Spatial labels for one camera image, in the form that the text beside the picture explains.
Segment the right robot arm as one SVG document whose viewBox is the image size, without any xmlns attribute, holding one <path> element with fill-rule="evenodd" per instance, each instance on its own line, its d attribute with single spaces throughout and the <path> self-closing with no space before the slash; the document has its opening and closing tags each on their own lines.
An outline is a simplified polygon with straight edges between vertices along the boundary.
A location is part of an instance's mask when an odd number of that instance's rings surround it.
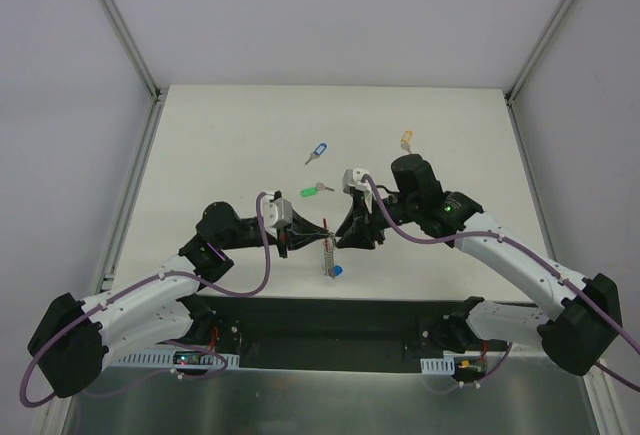
<svg viewBox="0 0 640 435">
<path fill-rule="evenodd" d="M 483 340 L 541 349 L 564 371 L 583 376 L 622 333 L 618 287 L 604 274 L 589 278 L 515 239 L 483 207 L 461 192 L 443 190 L 418 154 L 391 164 L 396 190 L 382 197 L 370 173 L 348 169 L 342 189 L 352 199 L 337 231 L 340 249 L 373 250 L 387 230 L 416 224 L 423 245 L 446 244 L 471 256 L 531 301 L 516 306 L 470 297 L 461 309 L 431 325 L 428 337 L 443 350 L 463 353 Z"/>
</svg>

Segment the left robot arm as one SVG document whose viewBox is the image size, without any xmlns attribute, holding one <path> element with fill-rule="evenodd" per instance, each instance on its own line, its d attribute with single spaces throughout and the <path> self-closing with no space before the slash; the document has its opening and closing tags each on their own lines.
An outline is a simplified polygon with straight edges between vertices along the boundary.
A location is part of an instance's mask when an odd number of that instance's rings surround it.
<svg viewBox="0 0 640 435">
<path fill-rule="evenodd" d="M 236 294 L 218 283 L 234 266 L 228 251 L 276 247 L 286 257 L 331 236 L 278 194 L 260 193 L 255 210 L 254 217 L 241 218 L 230 204 L 214 202 L 204 210 L 194 236 L 149 275 L 80 300 L 69 293 L 54 299 L 27 346 L 31 360 L 19 389 L 21 403 L 39 405 L 27 396 L 34 371 L 44 375 L 54 396 L 67 398 L 131 352 L 182 337 L 191 344 L 204 342 L 212 322 L 199 292 L 211 288 Z"/>
</svg>

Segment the red handled metal key organizer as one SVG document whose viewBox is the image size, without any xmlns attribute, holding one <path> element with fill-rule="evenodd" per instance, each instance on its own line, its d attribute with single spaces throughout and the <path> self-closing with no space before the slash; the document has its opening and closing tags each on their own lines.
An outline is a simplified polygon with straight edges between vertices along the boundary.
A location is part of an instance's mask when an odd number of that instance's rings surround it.
<svg viewBox="0 0 640 435">
<path fill-rule="evenodd" d="M 323 270 L 324 274 L 331 278 L 337 277 L 336 264 L 334 258 L 335 240 L 329 229 L 326 218 L 323 219 L 323 228 L 328 232 L 328 237 L 323 241 Z"/>
</svg>

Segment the key with blue oval tag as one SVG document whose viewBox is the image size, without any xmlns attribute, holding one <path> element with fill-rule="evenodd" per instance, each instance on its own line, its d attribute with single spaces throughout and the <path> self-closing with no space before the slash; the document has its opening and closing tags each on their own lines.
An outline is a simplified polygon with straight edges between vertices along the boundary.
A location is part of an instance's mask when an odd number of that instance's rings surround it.
<svg viewBox="0 0 640 435">
<path fill-rule="evenodd" d="M 343 268 L 340 265 L 334 265 L 329 271 L 329 275 L 333 278 L 340 276 L 342 273 Z"/>
</svg>

